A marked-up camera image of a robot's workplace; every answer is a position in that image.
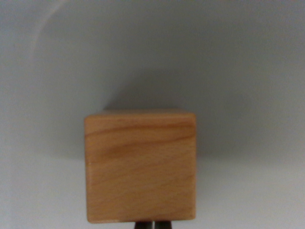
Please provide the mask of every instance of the wooden cube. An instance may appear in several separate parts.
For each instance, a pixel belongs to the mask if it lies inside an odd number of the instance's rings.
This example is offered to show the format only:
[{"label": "wooden cube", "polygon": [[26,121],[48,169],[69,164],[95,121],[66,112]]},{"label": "wooden cube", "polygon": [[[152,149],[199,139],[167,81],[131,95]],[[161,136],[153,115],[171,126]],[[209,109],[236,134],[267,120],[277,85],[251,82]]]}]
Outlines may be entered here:
[{"label": "wooden cube", "polygon": [[107,111],[85,118],[91,223],[195,218],[195,115]]}]

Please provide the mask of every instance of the wooden block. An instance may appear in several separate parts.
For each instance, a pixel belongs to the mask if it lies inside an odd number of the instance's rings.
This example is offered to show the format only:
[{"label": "wooden block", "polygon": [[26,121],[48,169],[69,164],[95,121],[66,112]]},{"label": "wooden block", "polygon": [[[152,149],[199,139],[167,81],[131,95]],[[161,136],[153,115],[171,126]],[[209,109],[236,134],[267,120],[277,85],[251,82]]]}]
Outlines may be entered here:
[{"label": "wooden block", "polygon": [[85,118],[91,223],[195,218],[195,115],[108,111]]}]

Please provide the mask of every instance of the gray wall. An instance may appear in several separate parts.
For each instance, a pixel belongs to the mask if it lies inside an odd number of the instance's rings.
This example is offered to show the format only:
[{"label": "gray wall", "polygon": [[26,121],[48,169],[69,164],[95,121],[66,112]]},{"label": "gray wall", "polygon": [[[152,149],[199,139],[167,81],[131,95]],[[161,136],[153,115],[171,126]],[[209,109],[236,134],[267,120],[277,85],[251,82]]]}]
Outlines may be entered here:
[{"label": "gray wall", "polygon": [[305,227],[303,1],[1,1],[0,228],[86,221],[83,118],[179,107],[198,122],[197,218]]}]

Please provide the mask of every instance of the white surface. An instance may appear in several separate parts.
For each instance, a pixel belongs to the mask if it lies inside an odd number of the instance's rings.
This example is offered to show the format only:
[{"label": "white surface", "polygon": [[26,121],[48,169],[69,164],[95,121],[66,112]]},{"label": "white surface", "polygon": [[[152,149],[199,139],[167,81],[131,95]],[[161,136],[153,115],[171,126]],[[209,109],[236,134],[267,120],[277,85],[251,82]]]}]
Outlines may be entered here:
[{"label": "white surface", "polygon": [[0,228],[86,220],[83,118],[197,114],[197,218],[305,228],[305,3],[0,2]]}]

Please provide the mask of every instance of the cube top edge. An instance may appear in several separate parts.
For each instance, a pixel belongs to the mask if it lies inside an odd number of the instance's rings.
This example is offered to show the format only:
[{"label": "cube top edge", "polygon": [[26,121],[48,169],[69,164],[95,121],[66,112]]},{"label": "cube top edge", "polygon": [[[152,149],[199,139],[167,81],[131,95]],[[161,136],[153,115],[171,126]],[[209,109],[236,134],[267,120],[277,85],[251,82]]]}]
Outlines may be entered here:
[{"label": "cube top edge", "polygon": [[91,114],[85,117],[84,121],[95,118],[150,118],[150,117],[191,117],[195,118],[195,114],[182,109],[131,109],[131,110],[105,110],[100,113]]}]

